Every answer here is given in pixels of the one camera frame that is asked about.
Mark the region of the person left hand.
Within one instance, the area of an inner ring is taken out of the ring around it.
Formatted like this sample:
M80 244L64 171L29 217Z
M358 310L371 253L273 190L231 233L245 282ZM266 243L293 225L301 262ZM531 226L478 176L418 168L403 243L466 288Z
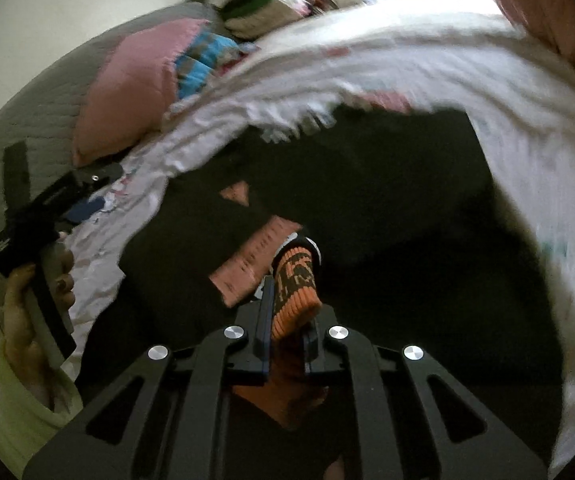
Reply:
M15 269L6 280L3 302L3 354L20 384L45 408L55 412L62 404L62 371L48 362L38 341L26 298L36 266Z

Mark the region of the green sleeve left forearm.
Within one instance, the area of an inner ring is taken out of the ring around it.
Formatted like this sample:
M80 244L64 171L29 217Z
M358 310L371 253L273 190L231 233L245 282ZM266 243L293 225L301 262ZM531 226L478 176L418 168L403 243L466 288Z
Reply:
M76 385L62 370L55 373L54 410L41 404L16 377L0 346L0 460L16 479L82 408Z

